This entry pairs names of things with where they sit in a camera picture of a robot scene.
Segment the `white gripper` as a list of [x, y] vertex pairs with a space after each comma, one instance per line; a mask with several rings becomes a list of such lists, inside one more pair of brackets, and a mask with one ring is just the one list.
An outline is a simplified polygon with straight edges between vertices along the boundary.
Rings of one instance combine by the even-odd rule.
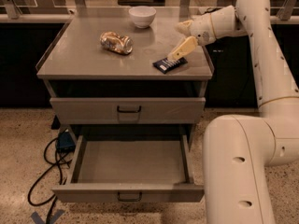
[[193, 20], [179, 22], [175, 25], [175, 30], [187, 37], [182, 38], [170, 51], [167, 55], [169, 61], [177, 61], [193, 52], [197, 47], [197, 41], [199, 46], [205, 46], [235, 32], [235, 8], [228, 6]]

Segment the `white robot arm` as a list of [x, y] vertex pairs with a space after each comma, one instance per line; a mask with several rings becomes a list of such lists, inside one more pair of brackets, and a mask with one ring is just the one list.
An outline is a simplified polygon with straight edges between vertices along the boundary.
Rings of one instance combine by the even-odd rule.
[[219, 38], [249, 38], [260, 114], [220, 116], [206, 127], [207, 224], [276, 224], [264, 169], [299, 159], [299, 90], [271, 27], [270, 0], [236, 0], [176, 29], [184, 37], [171, 61]]

